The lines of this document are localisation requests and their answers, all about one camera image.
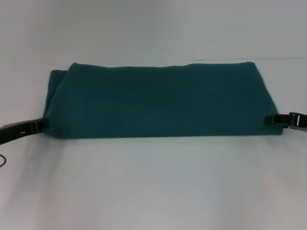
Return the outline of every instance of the white backdrop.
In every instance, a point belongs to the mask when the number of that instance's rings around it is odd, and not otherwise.
[[[280,113],[307,114],[303,0],[0,0],[0,126],[42,116],[73,62],[253,61]],[[301,230],[307,134],[0,146],[0,229]]]

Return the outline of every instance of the folded fabric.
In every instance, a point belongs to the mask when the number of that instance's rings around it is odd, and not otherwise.
[[[280,135],[254,63],[51,72],[44,117],[57,138]]]

